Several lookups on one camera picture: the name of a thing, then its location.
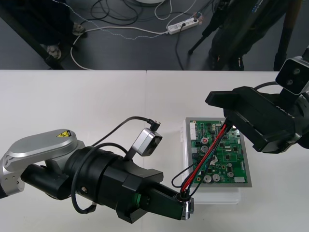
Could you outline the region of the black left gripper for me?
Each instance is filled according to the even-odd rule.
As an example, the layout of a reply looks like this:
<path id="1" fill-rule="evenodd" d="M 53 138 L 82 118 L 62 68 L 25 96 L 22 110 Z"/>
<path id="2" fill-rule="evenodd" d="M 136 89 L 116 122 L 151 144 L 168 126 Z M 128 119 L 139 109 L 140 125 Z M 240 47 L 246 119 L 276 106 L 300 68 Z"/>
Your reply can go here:
<path id="1" fill-rule="evenodd" d="M 163 172 L 155 169 L 109 166 L 104 172 L 104 205 L 131 224 L 147 212 L 181 220 L 183 204 L 176 199 L 178 192 L 160 184 L 163 178 Z"/>

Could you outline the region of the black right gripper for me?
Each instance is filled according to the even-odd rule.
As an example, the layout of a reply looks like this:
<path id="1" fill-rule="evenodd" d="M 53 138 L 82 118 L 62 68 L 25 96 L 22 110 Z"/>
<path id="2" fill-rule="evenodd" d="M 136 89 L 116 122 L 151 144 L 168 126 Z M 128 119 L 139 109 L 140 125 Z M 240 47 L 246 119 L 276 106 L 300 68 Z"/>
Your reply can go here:
<path id="1" fill-rule="evenodd" d="M 282 153 L 302 140 L 301 97 L 239 87 L 233 92 L 211 91 L 205 103 L 224 108 L 227 124 L 236 126 L 258 152 Z"/>

